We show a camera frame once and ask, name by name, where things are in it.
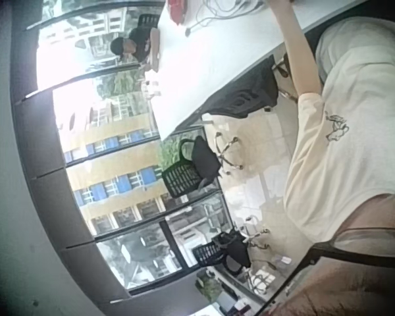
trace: desk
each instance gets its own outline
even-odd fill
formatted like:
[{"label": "desk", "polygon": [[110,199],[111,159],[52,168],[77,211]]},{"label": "desk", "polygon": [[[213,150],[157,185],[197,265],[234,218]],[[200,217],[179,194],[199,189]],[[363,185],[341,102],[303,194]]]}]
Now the desk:
[{"label": "desk", "polygon": [[[366,0],[297,0],[294,9],[303,30]],[[186,27],[196,23],[201,0],[189,0],[184,25],[177,26],[164,8],[161,31],[159,72],[153,78],[161,95],[151,100],[161,139],[182,124],[206,99],[252,66],[272,54],[282,42],[282,34],[272,10],[263,5],[258,11],[232,20],[215,20],[208,27],[197,27],[186,37]],[[234,0],[218,0],[231,8]],[[199,19],[211,16],[206,7]]]}]

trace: white t-shirt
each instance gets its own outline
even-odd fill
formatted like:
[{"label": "white t-shirt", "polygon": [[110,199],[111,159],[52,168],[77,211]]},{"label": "white t-shirt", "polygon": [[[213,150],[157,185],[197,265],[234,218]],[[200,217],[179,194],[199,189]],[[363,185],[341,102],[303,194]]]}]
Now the white t-shirt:
[{"label": "white t-shirt", "polygon": [[395,47],[350,48],[298,111],[284,206],[310,240],[327,241],[363,202],[395,193]]}]

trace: white wall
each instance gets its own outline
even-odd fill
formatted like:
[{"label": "white wall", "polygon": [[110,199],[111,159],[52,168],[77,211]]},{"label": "white wall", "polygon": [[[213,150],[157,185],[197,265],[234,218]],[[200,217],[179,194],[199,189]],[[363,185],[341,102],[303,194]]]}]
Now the white wall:
[{"label": "white wall", "polygon": [[[0,298],[9,315],[102,315],[45,233],[20,163],[9,96],[11,6],[0,4]],[[113,315],[187,316],[204,308],[195,275],[113,306]]]}]

